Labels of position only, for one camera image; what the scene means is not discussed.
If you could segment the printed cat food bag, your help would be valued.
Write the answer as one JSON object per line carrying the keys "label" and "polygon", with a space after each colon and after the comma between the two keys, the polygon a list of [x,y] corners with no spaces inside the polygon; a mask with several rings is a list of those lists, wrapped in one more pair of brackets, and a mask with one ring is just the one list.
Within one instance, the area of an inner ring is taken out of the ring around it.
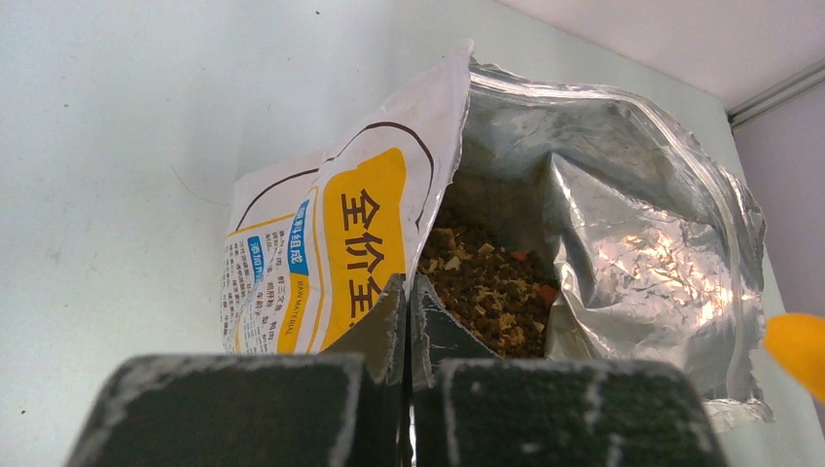
{"label": "printed cat food bag", "polygon": [[329,148],[234,184],[224,349],[323,351],[395,274],[411,302],[435,220],[457,208],[537,252],[557,280],[545,356],[523,359],[663,362],[715,430],[771,421],[752,364],[765,224],[748,189],[650,100],[530,81],[472,48],[459,44]]}

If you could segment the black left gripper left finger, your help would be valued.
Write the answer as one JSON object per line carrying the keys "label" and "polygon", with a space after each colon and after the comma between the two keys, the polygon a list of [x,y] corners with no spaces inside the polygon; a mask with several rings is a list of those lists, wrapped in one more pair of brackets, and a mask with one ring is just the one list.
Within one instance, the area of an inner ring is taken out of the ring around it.
{"label": "black left gripper left finger", "polygon": [[404,466],[407,300],[373,309],[314,355],[154,354],[100,390],[71,466]]}

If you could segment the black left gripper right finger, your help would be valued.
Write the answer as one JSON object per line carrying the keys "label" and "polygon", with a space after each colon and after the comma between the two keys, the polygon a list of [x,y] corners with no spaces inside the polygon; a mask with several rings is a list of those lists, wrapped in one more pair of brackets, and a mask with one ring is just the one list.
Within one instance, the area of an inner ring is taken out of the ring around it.
{"label": "black left gripper right finger", "polygon": [[418,275],[411,297],[418,466],[723,466],[693,386],[654,361],[503,359]]}

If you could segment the yellow plastic scoop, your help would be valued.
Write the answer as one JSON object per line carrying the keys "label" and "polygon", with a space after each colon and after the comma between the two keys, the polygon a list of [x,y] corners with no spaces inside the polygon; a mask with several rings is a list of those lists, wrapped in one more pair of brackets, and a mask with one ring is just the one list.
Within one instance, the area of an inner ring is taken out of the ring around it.
{"label": "yellow plastic scoop", "polygon": [[771,358],[817,401],[824,402],[824,318],[782,313],[767,321],[764,346]]}

